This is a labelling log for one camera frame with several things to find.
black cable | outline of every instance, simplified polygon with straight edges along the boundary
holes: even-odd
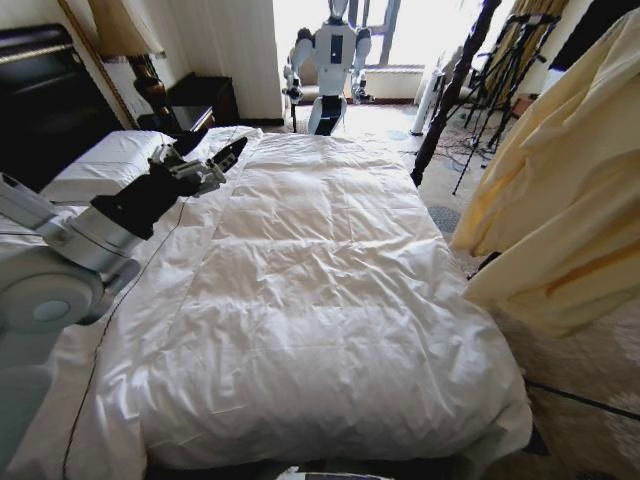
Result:
[[[37,233],[16,233],[16,232],[0,232],[0,235],[11,235],[14,237],[40,237]]]
[[[468,136],[462,139],[456,139],[456,141],[450,145],[439,144],[437,148],[439,150],[444,150],[444,152],[436,150],[434,152],[434,155],[447,158],[460,166],[464,166],[464,163],[462,163],[458,158],[456,158],[455,155],[467,155],[473,148],[469,143],[471,140],[473,140],[473,136]],[[487,162],[493,158],[492,156],[488,156],[478,149],[476,149],[476,151],[474,152],[474,155],[477,157],[480,157],[482,160],[485,160]]]
[[[597,402],[595,400],[591,400],[590,398],[582,397],[580,395],[576,395],[574,393],[565,392],[564,390],[560,390],[555,387],[550,387],[549,385],[545,385],[544,383],[535,382],[533,380],[529,380],[527,377],[524,377],[525,385],[533,388],[537,388],[539,390],[544,390],[545,392],[552,393],[554,395],[558,395],[560,397],[568,398],[569,400],[573,400],[575,402],[582,403],[584,405],[589,405],[590,407],[598,408],[600,410],[604,410],[605,412],[612,413],[614,415],[618,415],[621,417],[630,418],[631,420],[635,420],[636,422],[640,422],[640,414],[630,412],[628,410],[623,410],[622,408],[613,407],[606,403]]]
[[[125,292],[125,294],[122,295],[122,297],[120,297],[120,299],[118,300],[118,303],[116,303],[116,306],[114,307],[113,311],[111,312],[111,315],[109,315],[109,318],[105,322],[105,326],[104,326],[104,329],[102,330],[102,334],[100,335],[100,340],[98,341],[98,345],[96,346],[96,348],[93,351],[93,365],[91,367],[91,373],[89,374],[89,380],[87,381],[87,386],[86,386],[86,388],[84,390],[84,393],[82,395],[82,400],[80,401],[80,406],[78,407],[78,411],[76,412],[76,416],[75,416],[75,418],[73,420],[73,424],[71,425],[71,432],[69,434],[69,440],[67,442],[67,447],[66,447],[66,449],[64,451],[64,458],[63,458],[63,461],[62,461],[62,478],[64,480],[68,479],[68,477],[67,477],[67,462],[69,461],[69,454],[71,452],[71,445],[73,444],[73,439],[74,439],[74,436],[75,436],[75,433],[76,433],[76,429],[78,427],[78,421],[80,419],[80,414],[82,412],[82,409],[84,408],[84,403],[85,403],[85,401],[87,399],[87,396],[89,394],[91,383],[93,381],[93,377],[94,377],[94,375],[96,373],[96,368],[98,366],[98,351],[100,350],[100,347],[102,346],[102,342],[104,341],[104,339],[106,337],[107,330],[109,329],[109,325],[111,325],[111,320],[113,320],[113,316],[118,311],[118,308],[120,307],[120,305],[122,304],[124,299],[127,298],[129,293],[131,293],[131,291],[135,288],[135,286],[138,284],[140,279],[143,277],[144,273],[147,271],[147,267],[149,265],[151,265],[151,262],[153,261],[153,259],[156,256],[156,254],[162,249],[162,247],[167,242],[167,240],[169,239],[171,234],[180,226],[180,222],[182,221],[182,214],[184,213],[184,207],[186,206],[187,201],[188,200],[185,200],[182,203],[182,207],[180,208],[180,214],[178,215],[178,221],[176,222],[175,226],[173,228],[171,228],[171,230],[169,231],[169,233],[167,233],[167,236],[164,238],[164,240],[162,240],[160,245],[158,245],[158,248],[156,248],[156,250],[153,252],[151,257],[149,257],[149,261],[142,268],[142,270],[140,271],[140,274],[138,275],[138,277],[131,284],[131,287],[129,287],[129,289]]]
[[[236,125],[236,128],[233,129],[233,132],[231,132],[231,135],[229,135],[229,138],[227,139],[227,142],[225,143],[224,146],[227,146],[229,143],[231,143],[231,139],[233,138],[233,136],[236,134],[237,131],[238,131],[238,125]]]

white robot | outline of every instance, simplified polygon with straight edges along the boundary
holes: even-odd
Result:
[[[149,172],[116,195],[63,219],[54,205],[0,172],[0,214],[46,245],[0,255],[0,476],[51,382],[46,364],[62,330],[100,319],[138,274],[133,249],[178,200],[225,183],[247,143],[241,138],[206,163],[186,162],[206,132],[158,147]]]
[[[371,95],[365,93],[364,72],[365,59],[371,50],[371,32],[368,28],[356,32],[342,20],[348,4],[349,0],[329,0],[331,16],[313,35],[308,28],[298,32],[290,64],[284,68],[287,88],[282,92],[290,97],[293,105],[297,105],[302,98],[299,69],[313,55],[320,96],[313,102],[309,117],[311,134],[331,135],[343,117],[347,101],[342,96],[342,88],[351,68],[351,96],[354,103],[373,100]]]

pillow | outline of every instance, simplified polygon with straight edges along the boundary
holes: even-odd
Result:
[[[149,169],[159,145],[175,139],[160,132],[111,132],[64,169],[42,190],[54,203],[88,204],[96,195],[114,195]]]

wooden bed post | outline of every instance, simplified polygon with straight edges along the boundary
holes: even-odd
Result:
[[[422,174],[424,169],[429,165],[431,157],[433,157],[433,154],[436,151],[440,135],[442,134],[444,127],[447,125],[447,115],[449,114],[449,110],[451,110],[455,105],[458,97],[460,96],[460,88],[462,87],[462,83],[469,72],[469,68],[471,68],[471,60],[473,60],[474,55],[482,46],[482,43],[487,36],[487,32],[489,31],[493,12],[498,8],[501,2],[502,0],[484,0],[482,11],[480,12],[480,15],[478,15],[476,23],[464,42],[464,46],[462,47],[462,57],[453,69],[451,82],[447,85],[447,88],[442,95],[442,101],[438,107],[438,113],[431,120],[431,123],[429,124],[429,131],[424,137],[424,142],[422,142],[418,155],[416,156],[416,163],[413,167],[413,172],[411,172],[411,178],[413,179],[413,183],[416,187],[422,183]]]

wrinkled fabric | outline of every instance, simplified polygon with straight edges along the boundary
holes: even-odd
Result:
[[[514,125],[451,245],[502,255],[466,296],[566,335],[640,294],[640,9]]]
[[[305,135],[247,148],[219,191],[158,222],[141,276],[89,327],[106,333],[68,478],[141,478],[147,457],[194,469],[454,453],[477,477],[526,445],[515,360],[461,297],[401,161]],[[87,376],[71,375],[84,378],[66,380],[64,405],[47,399],[29,442],[68,432]],[[64,446],[29,442],[13,471],[32,462],[59,477]]]

